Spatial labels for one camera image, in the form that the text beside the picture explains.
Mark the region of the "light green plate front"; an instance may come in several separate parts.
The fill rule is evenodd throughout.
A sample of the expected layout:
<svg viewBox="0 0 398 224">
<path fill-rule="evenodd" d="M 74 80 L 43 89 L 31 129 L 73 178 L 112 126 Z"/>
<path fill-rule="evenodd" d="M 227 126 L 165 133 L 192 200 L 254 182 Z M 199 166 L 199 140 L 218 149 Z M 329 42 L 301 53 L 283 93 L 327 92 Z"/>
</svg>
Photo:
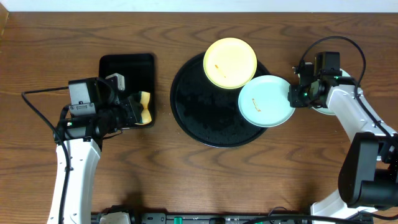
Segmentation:
<svg viewBox="0 0 398 224">
<path fill-rule="evenodd" d="M 340 69 L 340 71 L 342 72 L 342 76 L 343 77 L 350 77 L 350 74 L 347 73 L 346 71 L 344 71 L 342 68 Z M 332 110 L 330 110 L 329 108 L 314 108 L 312 107 L 313 110 L 321 113 L 321 114 L 325 114 L 328 116 L 334 116 L 334 112 L 332 112 Z"/>
</svg>

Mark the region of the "light green plate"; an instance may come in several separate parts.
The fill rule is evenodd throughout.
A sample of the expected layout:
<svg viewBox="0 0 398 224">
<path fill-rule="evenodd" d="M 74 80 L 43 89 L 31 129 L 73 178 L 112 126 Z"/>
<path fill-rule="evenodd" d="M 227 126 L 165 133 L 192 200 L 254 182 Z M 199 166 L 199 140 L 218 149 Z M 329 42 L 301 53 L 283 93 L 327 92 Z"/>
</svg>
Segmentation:
<svg viewBox="0 0 398 224">
<path fill-rule="evenodd" d="M 342 72 L 342 76 L 343 77 L 350 77 L 350 74 L 347 73 L 346 71 L 344 71 L 342 68 L 340 69 L 340 71 Z M 321 113 L 321 114 L 325 114 L 328 116 L 334 116 L 334 112 L 332 112 L 332 110 L 330 110 L 329 108 L 314 108 L 312 107 L 313 110 Z"/>
<path fill-rule="evenodd" d="M 287 80 L 273 75 L 252 79 L 238 97 L 241 115 L 246 121 L 262 128 L 286 122 L 295 111 L 288 101 L 289 86 Z"/>
</svg>

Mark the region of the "yellow green sponge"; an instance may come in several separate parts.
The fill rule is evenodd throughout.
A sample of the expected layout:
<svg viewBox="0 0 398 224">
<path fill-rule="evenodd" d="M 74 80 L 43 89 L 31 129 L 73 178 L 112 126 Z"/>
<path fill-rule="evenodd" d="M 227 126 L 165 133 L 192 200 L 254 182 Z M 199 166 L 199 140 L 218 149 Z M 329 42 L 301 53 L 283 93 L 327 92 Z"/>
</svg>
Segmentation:
<svg viewBox="0 0 398 224">
<path fill-rule="evenodd" d="M 138 97 L 140 98 L 142 111 L 141 111 L 141 118 L 138 122 L 136 122 L 136 124 L 143 126 L 149 124 L 152 121 L 152 115 L 150 114 L 149 111 L 150 93 L 146 91 L 140 91 L 138 93 Z"/>
</svg>

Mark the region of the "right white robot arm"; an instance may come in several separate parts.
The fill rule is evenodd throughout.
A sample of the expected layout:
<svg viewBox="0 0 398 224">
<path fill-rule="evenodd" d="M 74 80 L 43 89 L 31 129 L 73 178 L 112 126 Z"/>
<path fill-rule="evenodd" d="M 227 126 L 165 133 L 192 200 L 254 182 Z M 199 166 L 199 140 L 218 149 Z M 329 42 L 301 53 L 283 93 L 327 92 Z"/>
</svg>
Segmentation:
<svg viewBox="0 0 398 224">
<path fill-rule="evenodd" d="M 360 84 L 343 76 L 338 52 L 320 52 L 313 62 L 294 67 L 300 81 L 291 85 L 293 108 L 326 108 L 350 140 L 338 176 L 338 188 L 314 203 L 314 216 L 350 219 L 397 206 L 397 131 L 385 124 L 366 101 Z"/>
</svg>

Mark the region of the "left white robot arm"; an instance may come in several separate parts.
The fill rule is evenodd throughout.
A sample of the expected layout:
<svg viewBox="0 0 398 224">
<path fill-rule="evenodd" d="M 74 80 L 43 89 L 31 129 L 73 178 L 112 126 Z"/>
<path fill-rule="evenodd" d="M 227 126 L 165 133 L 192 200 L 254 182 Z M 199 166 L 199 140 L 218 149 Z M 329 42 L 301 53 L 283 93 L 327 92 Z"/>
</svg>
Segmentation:
<svg viewBox="0 0 398 224">
<path fill-rule="evenodd" d="M 151 95 L 129 91 L 125 78 L 72 80 L 70 104 L 56 126 L 57 176 L 49 223 L 90 223 L 95 172 L 105 139 L 152 122 Z"/>
</svg>

